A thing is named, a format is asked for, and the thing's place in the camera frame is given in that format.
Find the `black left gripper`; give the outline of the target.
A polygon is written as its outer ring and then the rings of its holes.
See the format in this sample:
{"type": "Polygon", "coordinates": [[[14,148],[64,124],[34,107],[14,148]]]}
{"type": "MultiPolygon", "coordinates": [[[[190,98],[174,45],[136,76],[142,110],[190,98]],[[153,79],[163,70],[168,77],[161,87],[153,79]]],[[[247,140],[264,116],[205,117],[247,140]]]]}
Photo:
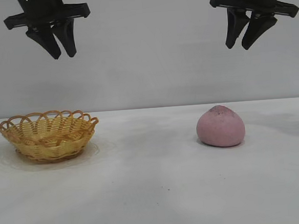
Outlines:
{"type": "Polygon", "coordinates": [[[26,35],[44,48],[53,59],[61,56],[53,34],[59,39],[69,57],[76,55],[74,19],[90,14],[87,3],[65,4],[62,0],[17,0],[23,13],[4,20],[9,30],[28,27],[26,35]]]}

